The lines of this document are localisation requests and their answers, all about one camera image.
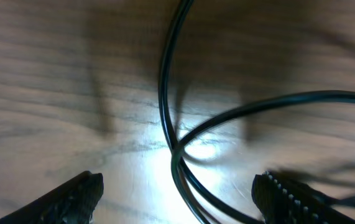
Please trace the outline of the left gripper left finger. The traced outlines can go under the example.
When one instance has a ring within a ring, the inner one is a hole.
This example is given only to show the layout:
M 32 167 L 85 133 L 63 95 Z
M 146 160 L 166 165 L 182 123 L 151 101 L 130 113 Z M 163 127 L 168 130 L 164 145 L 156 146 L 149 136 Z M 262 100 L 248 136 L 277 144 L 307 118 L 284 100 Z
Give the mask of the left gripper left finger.
M 103 175 L 84 171 L 0 218 L 0 224 L 90 224 L 103 191 Z

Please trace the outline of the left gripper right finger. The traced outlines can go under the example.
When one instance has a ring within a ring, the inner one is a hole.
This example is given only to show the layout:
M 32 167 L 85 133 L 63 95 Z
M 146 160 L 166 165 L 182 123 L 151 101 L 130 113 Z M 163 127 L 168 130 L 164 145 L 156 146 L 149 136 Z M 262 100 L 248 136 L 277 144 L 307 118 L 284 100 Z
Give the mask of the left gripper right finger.
M 352 218 L 311 196 L 310 189 L 276 173 L 255 175 L 251 194 L 266 223 L 355 224 Z

